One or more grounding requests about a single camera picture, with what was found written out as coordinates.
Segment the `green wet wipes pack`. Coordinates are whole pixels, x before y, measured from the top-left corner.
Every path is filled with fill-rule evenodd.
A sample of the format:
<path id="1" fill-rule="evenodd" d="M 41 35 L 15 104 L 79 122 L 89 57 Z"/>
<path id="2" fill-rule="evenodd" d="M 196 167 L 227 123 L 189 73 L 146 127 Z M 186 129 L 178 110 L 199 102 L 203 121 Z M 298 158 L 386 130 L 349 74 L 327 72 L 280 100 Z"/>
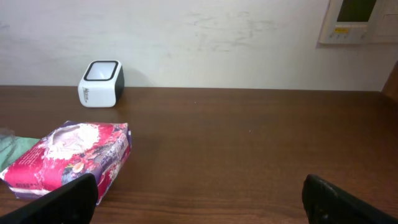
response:
<path id="1" fill-rule="evenodd" d="M 14 131 L 1 128 L 1 171 L 10 166 L 38 142 L 39 139 L 19 137 L 14 134 Z"/>

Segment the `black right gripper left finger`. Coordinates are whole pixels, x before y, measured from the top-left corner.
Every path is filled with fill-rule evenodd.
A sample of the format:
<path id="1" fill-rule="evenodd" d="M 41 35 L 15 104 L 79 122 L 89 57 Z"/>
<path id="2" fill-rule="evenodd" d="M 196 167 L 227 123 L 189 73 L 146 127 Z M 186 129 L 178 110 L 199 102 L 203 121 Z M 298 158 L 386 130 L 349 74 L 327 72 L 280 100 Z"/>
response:
<path id="1" fill-rule="evenodd" d="M 2 216 L 1 223 L 89 223 L 93 217 L 97 199 L 98 188 L 94 175 L 84 174 Z"/>

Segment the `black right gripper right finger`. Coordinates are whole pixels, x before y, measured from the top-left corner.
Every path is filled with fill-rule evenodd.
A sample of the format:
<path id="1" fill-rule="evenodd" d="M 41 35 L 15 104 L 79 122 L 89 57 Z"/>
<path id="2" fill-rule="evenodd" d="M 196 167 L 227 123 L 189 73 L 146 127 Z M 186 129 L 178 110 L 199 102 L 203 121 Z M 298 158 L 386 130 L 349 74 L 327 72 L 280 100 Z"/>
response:
<path id="1" fill-rule="evenodd" d="M 397 219 L 320 178 L 307 175 L 302 202 L 309 223 L 397 224 Z"/>

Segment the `red purple tissue pack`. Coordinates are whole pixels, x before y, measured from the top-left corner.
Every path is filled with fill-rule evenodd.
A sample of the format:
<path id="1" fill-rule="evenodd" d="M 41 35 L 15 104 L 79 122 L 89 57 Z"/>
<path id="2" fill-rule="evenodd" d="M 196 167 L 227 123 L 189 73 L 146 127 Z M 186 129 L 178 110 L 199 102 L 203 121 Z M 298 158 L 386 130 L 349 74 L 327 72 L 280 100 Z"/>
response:
<path id="1" fill-rule="evenodd" d="M 67 121 L 1 171 L 17 198 L 37 199 L 85 175 L 101 201 L 131 152 L 127 123 Z"/>

